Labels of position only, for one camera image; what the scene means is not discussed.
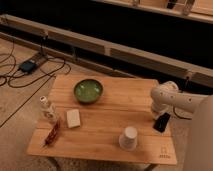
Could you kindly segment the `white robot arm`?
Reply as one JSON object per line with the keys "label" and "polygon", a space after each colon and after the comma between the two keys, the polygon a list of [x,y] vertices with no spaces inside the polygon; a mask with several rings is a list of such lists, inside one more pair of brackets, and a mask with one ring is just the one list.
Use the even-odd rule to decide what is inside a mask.
{"label": "white robot arm", "polygon": [[182,171],[213,171],[213,95],[180,93],[167,81],[153,87],[151,110],[158,120],[169,106],[193,114]]}

